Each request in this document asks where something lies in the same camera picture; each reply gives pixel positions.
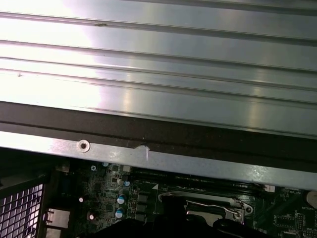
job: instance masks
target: metal mesh grille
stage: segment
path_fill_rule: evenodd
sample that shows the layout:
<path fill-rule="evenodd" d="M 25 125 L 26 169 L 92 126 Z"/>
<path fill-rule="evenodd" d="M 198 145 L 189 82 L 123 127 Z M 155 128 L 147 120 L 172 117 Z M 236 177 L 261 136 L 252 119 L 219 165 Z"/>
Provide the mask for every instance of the metal mesh grille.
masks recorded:
<path fill-rule="evenodd" d="M 34 238 L 37 231 L 43 185 L 0 200 L 0 238 Z"/>

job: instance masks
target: screw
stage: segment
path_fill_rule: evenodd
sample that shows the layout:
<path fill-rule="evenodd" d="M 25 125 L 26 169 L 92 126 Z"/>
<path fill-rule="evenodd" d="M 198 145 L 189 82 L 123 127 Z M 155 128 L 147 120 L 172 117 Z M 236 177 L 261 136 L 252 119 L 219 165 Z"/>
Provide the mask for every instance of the screw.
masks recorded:
<path fill-rule="evenodd" d="M 87 140 L 81 140 L 77 142 L 77 149 L 82 153 L 86 153 L 90 150 L 90 143 Z"/>

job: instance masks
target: blue capacitor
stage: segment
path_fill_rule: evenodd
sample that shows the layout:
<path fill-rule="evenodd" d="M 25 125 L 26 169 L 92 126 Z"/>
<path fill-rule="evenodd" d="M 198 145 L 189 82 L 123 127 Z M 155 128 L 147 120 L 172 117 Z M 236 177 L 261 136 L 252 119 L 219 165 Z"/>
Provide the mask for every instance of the blue capacitor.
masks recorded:
<path fill-rule="evenodd" d="M 119 203 L 120 205 L 125 203 L 125 195 L 124 194 L 118 196 L 117 203 Z"/>
<path fill-rule="evenodd" d="M 115 212 L 115 217 L 118 219 L 121 219 L 124 215 L 124 209 L 118 208 L 118 210 Z"/>

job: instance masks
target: capacitor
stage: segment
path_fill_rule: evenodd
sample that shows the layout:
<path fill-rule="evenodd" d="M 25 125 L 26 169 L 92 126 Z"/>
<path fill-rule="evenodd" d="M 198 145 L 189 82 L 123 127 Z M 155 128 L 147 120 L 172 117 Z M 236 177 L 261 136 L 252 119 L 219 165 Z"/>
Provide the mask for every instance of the capacitor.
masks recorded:
<path fill-rule="evenodd" d="M 96 211 L 89 211 L 87 213 L 87 220 L 93 221 L 98 219 L 98 217 L 99 217 L 99 213 Z"/>
<path fill-rule="evenodd" d="M 124 181 L 124 182 L 123 182 L 123 186 L 125 186 L 125 187 L 130 186 L 130 182 L 129 182 L 129 181 Z"/>
<path fill-rule="evenodd" d="M 309 205 L 317 209 L 317 191 L 310 191 L 306 195 L 306 201 Z"/>
<path fill-rule="evenodd" d="M 80 202 L 80 203 L 82 203 L 82 202 L 87 202 L 87 201 L 89 201 L 89 195 L 88 195 L 88 194 L 86 194 L 86 195 L 84 195 L 84 196 L 81 196 L 81 197 L 79 198 L 79 202 Z"/>
<path fill-rule="evenodd" d="M 121 219 L 124 215 L 124 209 L 118 208 L 118 210 L 115 212 L 115 217 L 118 219 Z"/>
<path fill-rule="evenodd" d="M 117 203 L 119 203 L 120 205 L 122 205 L 125 202 L 126 196 L 124 194 L 121 194 L 118 196 L 117 198 Z"/>

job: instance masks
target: electronic component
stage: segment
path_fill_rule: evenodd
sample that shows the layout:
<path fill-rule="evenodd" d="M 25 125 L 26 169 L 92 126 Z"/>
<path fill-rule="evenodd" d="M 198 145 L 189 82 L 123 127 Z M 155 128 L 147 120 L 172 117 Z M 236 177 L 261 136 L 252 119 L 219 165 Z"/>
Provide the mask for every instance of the electronic component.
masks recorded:
<path fill-rule="evenodd" d="M 118 208 L 115 212 L 115 217 L 118 219 L 121 219 L 124 215 L 124 209 L 123 208 Z"/>
<path fill-rule="evenodd" d="M 121 194 L 117 198 L 117 203 L 122 205 L 125 202 L 126 196 L 124 194 Z"/>
<path fill-rule="evenodd" d="M 113 205 L 112 204 L 107 204 L 106 205 L 106 211 L 107 212 L 112 212 L 113 211 Z"/>
<path fill-rule="evenodd" d="M 87 212 L 87 220 L 93 221 L 99 218 L 99 212 L 98 211 L 88 211 Z"/>
<path fill-rule="evenodd" d="M 128 172 L 128 173 L 131 172 L 131 166 L 124 165 L 122 171 Z"/>
<path fill-rule="evenodd" d="M 309 205 L 317 209 L 317 191 L 310 191 L 306 195 L 306 201 Z"/>
<path fill-rule="evenodd" d="M 70 184 L 76 191 L 63 196 L 79 198 L 78 194 L 87 194 L 90 202 L 77 202 L 75 205 L 78 206 L 76 215 L 72 216 L 74 220 L 69 221 L 73 237 L 81 232 L 95 233 L 125 218 L 153 222 L 163 212 L 161 197 L 166 195 L 184 197 L 187 201 L 186 213 L 201 216 L 208 225 L 227 218 L 253 226 L 273 237 L 317 237 L 314 233 L 316 211 L 310 204 L 312 192 L 281 187 L 275 187 L 273 192 L 259 184 L 139 168 L 131 168 L 131 173 L 128 173 L 122 171 L 123 166 L 115 164 L 108 167 L 100 165 L 96 172 L 91 171 L 87 163 L 83 162 L 81 166 L 77 165 L 79 163 L 76 161 L 74 167 L 71 164 L 68 174 L 69 181 L 76 181 L 76 184 Z M 82 219 L 86 216 L 82 214 L 85 209 L 99 211 L 102 215 L 96 219 L 95 213 L 92 213 L 93 220 L 89 217 Z"/>
<path fill-rule="evenodd" d="M 100 183 L 96 183 L 96 184 L 94 185 L 94 190 L 95 190 L 95 191 L 100 191 L 100 190 L 101 190 L 101 184 L 100 184 Z"/>
<path fill-rule="evenodd" d="M 148 201 L 148 196 L 143 195 L 143 194 L 138 195 L 138 202 L 146 203 L 147 201 Z"/>
<path fill-rule="evenodd" d="M 89 195 L 86 194 L 84 196 L 81 196 L 81 197 L 79 197 L 78 200 L 79 200 L 80 203 L 87 202 L 87 201 L 89 201 Z"/>
<path fill-rule="evenodd" d="M 145 222 L 145 214 L 136 214 L 135 219 L 140 222 Z"/>
<path fill-rule="evenodd" d="M 137 212 L 145 212 L 147 206 L 144 204 L 138 204 L 137 205 Z"/>
<path fill-rule="evenodd" d="M 122 175 L 122 181 L 129 181 L 128 175 Z"/>
<path fill-rule="evenodd" d="M 118 170 L 119 170 L 119 166 L 118 165 L 112 166 L 112 171 L 118 172 Z"/>
<path fill-rule="evenodd" d="M 69 215 L 69 211 L 50 208 L 46 223 L 51 227 L 68 228 Z"/>

